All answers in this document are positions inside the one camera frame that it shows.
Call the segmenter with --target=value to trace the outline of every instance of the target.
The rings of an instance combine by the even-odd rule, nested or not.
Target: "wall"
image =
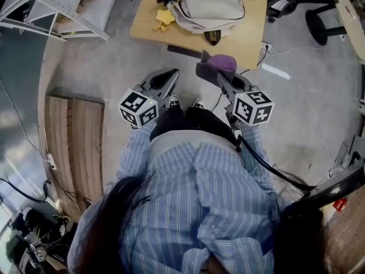
[[[39,21],[47,27],[51,18]],[[30,141],[39,147],[38,89],[40,68],[48,37],[16,29],[0,29],[0,77],[18,110]],[[39,152],[26,140],[18,119],[0,86],[0,178],[8,177],[25,193],[42,198],[46,180]],[[0,182],[0,194],[14,209],[32,202]]]

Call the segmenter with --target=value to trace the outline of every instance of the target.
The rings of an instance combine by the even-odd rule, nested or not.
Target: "round black base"
[[[327,37],[320,37],[318,33],[320,31],[326,30],[326,27],[318,14],[312,14],[311,12],[311,10],[306,12],[306,22],[309,32],[317,43],[319,43],[321,46],[325,46],[327,44]]]

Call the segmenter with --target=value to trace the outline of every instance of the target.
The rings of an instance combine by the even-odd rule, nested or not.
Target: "person's arm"
[[[156,123],[152,122],[141,129],[132,130],[128,144],[120,154],[117,180],[145,173],[150,146],[149,136],[155,125]]]
[[[266,151],[263,149],[261,142],[261,135],[258,127],[249,127],[241,124],[240,127],[242,137],[247,141],[249,146],[267,163],[269,158],[267,157]],[[270,180],[270,172],[263,168],[247,148],[242,144],[242,159],[245,163],[246,170],[259,186],[266,191],[273,191],[273,185]]]

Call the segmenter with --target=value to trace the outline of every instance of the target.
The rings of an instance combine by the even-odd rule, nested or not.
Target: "concrete floor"
[[[205,107],[211,110],[221,93],[217,87],[196,77],[197,59],[170,53],[166,45],[129,36],[139,3],[140,0],[116,0],[106,27],[110,35],[108,42],[96,38],[69,39],[64,44],[51,85],[66,94],[82,94],[105,101],[104,184],[114,179],[120,150],[131,130],[117,109],[119,99],[128,88],[151,71],[176,67],[181,73],[175,93],[183,106],[202,96]],[[266,23],[264,38],[278,53],[292,47],[319,47],[304,19],[305,11],[314,8],[317,6],[300,5],[294,14],[274,24]],[[328,27],[338,25],[335,10],[321,16]],[[245,73],[275,101],[270,123],[260,127],[271,163],[310,184],[326,178],[341,142],[359,127],[359,61],[347,38],[342,41],[340,37],[331,37],[328,42],[324,49],[301,48],[279,55],[289,71],[276,56],[265,58],[267,65],[291,73],[300,87],[294,78],[283,79],[260,66]],[[227,103],[228,100],[222,98],[215,110],[223,119]]]

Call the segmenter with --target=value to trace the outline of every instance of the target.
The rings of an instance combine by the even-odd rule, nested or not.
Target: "red object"
[[[335,207],[335,209],[338,211],[338,212],[341,212],[343,206],[345,206],[345,204],[347,203],[347,199],[345,198],[342,198],[342,199],[339,199],[337,200],[334,204],[333,204],[333,207]]]

